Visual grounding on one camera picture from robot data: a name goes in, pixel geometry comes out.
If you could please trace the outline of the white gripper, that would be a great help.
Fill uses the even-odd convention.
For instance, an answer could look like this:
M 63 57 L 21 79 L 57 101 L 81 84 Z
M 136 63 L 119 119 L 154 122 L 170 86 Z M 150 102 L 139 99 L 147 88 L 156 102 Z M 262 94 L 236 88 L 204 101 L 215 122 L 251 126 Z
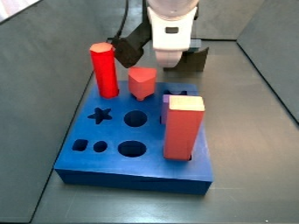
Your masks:
M 152 26 L 152 43 L 158 64 L 162 67 L 175 67 L 190 49 L 192 20 L 198 8 L 194 8 L 184 16 L 166 19 L 151 8 L 147 8 Z

